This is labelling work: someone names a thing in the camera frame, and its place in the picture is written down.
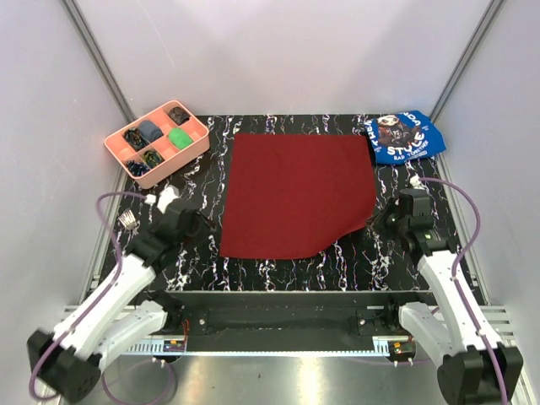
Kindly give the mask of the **red cloth napkin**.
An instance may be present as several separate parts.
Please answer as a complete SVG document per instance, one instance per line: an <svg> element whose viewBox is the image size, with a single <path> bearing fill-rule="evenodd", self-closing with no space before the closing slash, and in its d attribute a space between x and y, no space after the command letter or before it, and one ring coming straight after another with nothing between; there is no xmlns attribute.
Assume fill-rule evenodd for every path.
<svg viewBox="0 0 540 405"><path fill-rule="evenodd" d="M219 253L313 257L364 228L375 200L365 137L241 133L233 144Z"/></svg>

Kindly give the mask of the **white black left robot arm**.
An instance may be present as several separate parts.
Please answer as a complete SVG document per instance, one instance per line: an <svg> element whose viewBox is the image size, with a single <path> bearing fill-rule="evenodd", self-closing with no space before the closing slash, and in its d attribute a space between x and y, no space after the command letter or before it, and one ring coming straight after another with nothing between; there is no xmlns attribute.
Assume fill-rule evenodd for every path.
<svg viewBox="0 0 540 405"><path fill-rule="evenodd" d="M214 231L214 223L191 202L173 198L160 204L160 216L120 251L116 267L99 287L52 332L34 331L27 340L29 390L40 381L71 404L94 389L105 369L148 335L186 330L183 303L154 291L121 320L120 312L167 267L182 248L195 246Z"/></svg>

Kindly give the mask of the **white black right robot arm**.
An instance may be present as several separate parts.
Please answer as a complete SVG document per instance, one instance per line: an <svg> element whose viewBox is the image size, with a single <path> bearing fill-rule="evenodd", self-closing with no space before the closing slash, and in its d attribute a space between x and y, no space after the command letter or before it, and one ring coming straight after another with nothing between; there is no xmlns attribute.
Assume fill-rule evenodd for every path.
<svg viewBox="0 0 540 405"><path fill-rule="evenodd" d="M435 228L428 193L401 190L373 224L410 256L443 317L438 321L421 300L390 299L382 311L386 330L407 332L424 349L446 403L509 403L523 367L521 352L505 345L489 324L467 285L459 251Z"/></svg>

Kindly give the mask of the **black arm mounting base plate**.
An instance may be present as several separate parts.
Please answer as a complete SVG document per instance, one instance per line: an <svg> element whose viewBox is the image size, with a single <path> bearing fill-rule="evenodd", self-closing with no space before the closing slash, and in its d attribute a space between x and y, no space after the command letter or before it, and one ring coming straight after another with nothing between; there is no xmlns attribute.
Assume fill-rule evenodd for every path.
<svg viewBox="0 0 540 405"><path fill-rule="evenodd" d="M421 291L173 292L189 323L193 355L271 356L313 353L358 355L373 351L382 311L394 304L434 304Z"/></svg>

